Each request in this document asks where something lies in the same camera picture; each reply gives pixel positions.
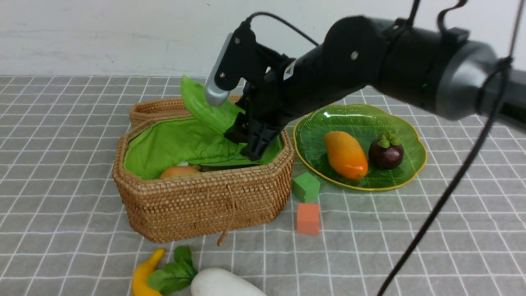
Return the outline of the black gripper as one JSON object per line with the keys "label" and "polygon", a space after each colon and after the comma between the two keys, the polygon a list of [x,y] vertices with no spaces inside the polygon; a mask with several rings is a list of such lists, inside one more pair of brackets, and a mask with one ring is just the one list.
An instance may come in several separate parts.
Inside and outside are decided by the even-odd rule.
{"label": "black gripper", "polygon": [[247,143],[240,154],[260,160],[284,126],[313,111],[313,52],[293,59],[256,42],[236,46],[238,72],[248,86],[224,138]]}

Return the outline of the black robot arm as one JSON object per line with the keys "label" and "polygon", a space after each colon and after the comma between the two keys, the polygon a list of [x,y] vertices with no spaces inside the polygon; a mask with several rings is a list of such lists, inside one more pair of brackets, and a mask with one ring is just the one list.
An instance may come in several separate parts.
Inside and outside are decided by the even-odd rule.
{"label": "black robot arm", "polygon": [[222,134],[246,143],[242,155],[261,159],[284,127],[366,86],[447,120],[489,116],[504,60],[488,44],[451,28],[433,32],[365,16],[338,20],[324,41],[299,58],[257,42],[253,14],[242,22],[218,60],[214,87],[247,86],[238,115]]}

